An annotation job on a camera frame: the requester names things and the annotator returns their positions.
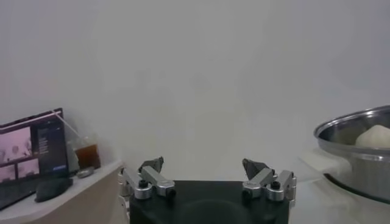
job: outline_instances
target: steamed bun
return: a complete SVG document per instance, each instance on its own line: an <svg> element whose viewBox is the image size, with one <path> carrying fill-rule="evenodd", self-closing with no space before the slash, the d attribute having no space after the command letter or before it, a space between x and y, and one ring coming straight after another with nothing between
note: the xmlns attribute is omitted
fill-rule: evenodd
<svg viewBox="0 0 390 224"><path fill-rule="evenodd" d="M390 129L375 125L356 139L356 146L390 148Z"/></svg>

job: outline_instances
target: white table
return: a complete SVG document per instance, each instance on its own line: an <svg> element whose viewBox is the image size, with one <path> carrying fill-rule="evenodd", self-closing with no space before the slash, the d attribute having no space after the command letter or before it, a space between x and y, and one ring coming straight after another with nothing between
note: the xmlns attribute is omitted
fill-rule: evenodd
<svg viewBox="0 0 390 224"><path fill-rule="evenodd" d="M64 194L42 203L34 201L35 194L28 198L0 211L0 224L20 224L38 220L52 211L55 211L61 205L87 190L99 180L110 175L122 166L122 161L118 160L102 166L95 170L92 176L84 179L73 179L73 186L71 186Z"/></svg>

